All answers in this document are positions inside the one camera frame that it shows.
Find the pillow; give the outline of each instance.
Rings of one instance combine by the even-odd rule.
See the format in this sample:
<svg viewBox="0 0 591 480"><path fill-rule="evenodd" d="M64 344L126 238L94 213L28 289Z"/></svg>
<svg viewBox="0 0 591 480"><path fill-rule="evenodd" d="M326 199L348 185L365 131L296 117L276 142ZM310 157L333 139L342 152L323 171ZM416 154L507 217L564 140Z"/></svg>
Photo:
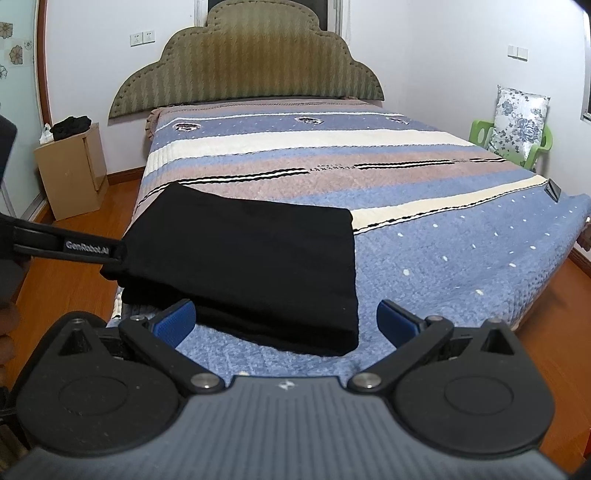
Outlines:
<svg viewBox="0 0 591 480"><path fill-rule="evenodd" d="M522 163L532 145L540 144L550 97L499 85L495 126L488 150Z"/></svg>

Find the screw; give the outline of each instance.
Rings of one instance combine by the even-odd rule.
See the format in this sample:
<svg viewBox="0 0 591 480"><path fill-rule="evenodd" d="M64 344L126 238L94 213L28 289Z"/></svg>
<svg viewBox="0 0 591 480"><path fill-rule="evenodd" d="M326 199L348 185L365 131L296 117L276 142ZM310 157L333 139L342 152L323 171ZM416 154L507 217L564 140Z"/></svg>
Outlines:
<svg viewBox="0 0 591 480"><path fill-rule="evenodd" d="M363 372L353 377L353 384L358 388L364 390L370 390L378 387L382 383L382 379L379 375L370 372Z"/></svg>
<svg viewBox="0 0 591 480"><path fill-rule="evenodd" d="M197 374L191 377L191 383L199 388L213 388L220 383L220 378L215 374Z"/></svg>

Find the folded black towel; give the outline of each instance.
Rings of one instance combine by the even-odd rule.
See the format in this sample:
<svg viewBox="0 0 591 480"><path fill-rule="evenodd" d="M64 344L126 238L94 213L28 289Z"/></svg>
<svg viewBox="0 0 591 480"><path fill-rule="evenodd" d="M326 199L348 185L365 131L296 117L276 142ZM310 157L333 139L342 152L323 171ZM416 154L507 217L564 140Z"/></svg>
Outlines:
<svg viewBox="0 0 591 480"><path fill-rule="evenodd" d="M280 350L344 355L358 345L348 210L228 199L174 183L124 236L101 273L123 301L161 309L192 299L197 321Z"/></svg>

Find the striped bedspread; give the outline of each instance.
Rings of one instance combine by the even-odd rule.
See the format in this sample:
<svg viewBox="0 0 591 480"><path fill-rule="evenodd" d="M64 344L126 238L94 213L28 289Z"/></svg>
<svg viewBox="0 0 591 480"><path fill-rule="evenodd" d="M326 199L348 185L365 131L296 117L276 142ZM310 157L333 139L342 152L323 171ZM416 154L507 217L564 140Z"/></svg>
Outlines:
<svg viewBox="0 0 591 480"><path fill-rule="evenodd" d="M394 350L376 326L382 299L460 326L490 317L516 326L591 212L587 196L563 194L555 203L543 177L358 100L164 109L133 219L174 181L227 197L353 214L358 349L339 358L296 355L196 326L179 350L226 381L235 374L347 380ZM133 309L125 306L123 316ZM120 301L115 310L111 325Z"/></svg>

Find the glass door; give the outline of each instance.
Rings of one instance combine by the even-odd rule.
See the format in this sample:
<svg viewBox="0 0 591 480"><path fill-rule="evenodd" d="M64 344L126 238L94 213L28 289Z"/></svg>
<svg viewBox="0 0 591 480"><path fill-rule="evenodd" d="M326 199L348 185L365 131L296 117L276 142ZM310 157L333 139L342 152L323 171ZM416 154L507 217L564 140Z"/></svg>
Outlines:
<svg viewBox="0 0 591 480"><path fill-rule="evenodd" d="M0 115L18 128L0 210L8 208L18 217L33 213L41 192L33 154L41 135L34 65L36 16L37 0L0 0Z"/></svg>

